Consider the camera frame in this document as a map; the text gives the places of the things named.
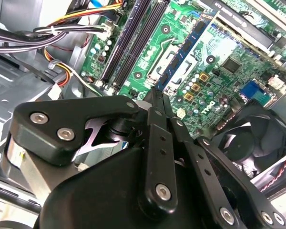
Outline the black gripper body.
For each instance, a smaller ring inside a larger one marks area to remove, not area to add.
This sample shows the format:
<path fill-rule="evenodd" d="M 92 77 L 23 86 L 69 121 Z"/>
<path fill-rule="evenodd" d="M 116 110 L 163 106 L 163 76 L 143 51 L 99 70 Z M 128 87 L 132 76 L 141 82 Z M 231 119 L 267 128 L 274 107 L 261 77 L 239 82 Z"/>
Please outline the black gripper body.
<path fill-rule="evenodd" d="M 203 229 L 191 173 L 172 148 L 128 148 L 59 184 L 39 229 Z"/>

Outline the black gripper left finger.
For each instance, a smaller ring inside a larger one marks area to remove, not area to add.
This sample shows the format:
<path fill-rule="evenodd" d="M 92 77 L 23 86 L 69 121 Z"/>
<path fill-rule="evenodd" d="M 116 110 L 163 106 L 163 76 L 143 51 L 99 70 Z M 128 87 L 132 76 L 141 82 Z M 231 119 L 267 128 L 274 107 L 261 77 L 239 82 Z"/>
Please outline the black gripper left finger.
<path fill-rule="evenodd" d="M 93 214 L 123 205 L 171 214 L 178 204 L 174 115 L 152 88 L 140 102 L 123 96 L 28 102 L 16 107 L 10 151 L 24 151 L 20 170 L 43 188 L 45 213 Z"/>

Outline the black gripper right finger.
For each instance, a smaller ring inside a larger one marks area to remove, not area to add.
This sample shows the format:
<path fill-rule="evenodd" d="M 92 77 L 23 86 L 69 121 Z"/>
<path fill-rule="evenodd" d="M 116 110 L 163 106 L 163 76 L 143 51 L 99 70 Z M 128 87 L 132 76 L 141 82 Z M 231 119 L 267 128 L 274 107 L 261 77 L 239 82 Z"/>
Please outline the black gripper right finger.
<path fill-rule="evenodd" d="M 163 97 L 178 152 L 198 191 L 204 229 L 286 229 L 286 219 L 236 166 L 205 137 L 193 140 Z"/>

